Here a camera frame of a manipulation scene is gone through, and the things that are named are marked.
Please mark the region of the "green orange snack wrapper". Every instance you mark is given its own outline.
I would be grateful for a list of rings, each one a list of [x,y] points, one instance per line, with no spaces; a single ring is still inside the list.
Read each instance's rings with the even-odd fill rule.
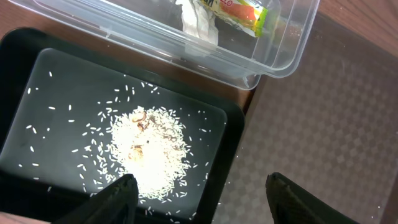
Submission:
[[[250,0],[201,0],[220,19],[252,37],[261,37],[268,9]]]

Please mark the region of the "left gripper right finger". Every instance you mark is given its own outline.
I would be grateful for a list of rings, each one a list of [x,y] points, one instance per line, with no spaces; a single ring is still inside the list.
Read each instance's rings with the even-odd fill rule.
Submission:
[[[266,195],[277,224],[358,224],[278,172],[267,176]]]

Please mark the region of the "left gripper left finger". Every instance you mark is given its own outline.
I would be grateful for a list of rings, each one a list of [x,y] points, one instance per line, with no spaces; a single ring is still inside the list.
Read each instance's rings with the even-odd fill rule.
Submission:
[[[53,224],[134,223],[138,194],[137,180],[126,174]]]

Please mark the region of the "white tissue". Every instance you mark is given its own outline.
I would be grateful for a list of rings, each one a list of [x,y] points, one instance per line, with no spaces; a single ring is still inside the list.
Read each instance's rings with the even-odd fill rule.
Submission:
[[[218,45],[216,16],[212,11],[197,0],[176,0],[175,4],[182,8],[182,30],[185,33]]]

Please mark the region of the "white rice pile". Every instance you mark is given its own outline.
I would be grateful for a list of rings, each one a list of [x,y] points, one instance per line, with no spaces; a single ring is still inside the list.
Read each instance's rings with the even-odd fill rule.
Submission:
[[[28,179],[95,195],[136,177],[139,206],[194,219],[219,131],[204,104],[120,74],[33,75],[4,148]]]

